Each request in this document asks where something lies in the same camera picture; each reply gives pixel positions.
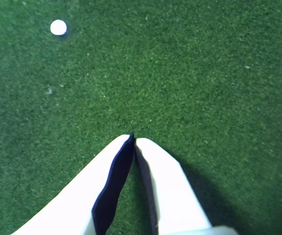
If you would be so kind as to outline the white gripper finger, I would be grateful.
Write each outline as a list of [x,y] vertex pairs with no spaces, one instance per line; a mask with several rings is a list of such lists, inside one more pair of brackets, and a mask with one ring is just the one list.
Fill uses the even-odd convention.
[[135,142],[136,160],[148,196],[155,235],[235,235],[228,226],[213,226],[180,163],[147,138]]
[[97,154],[16,235],[104,235],[114,220],[134,155],[134,135],[120,135]]

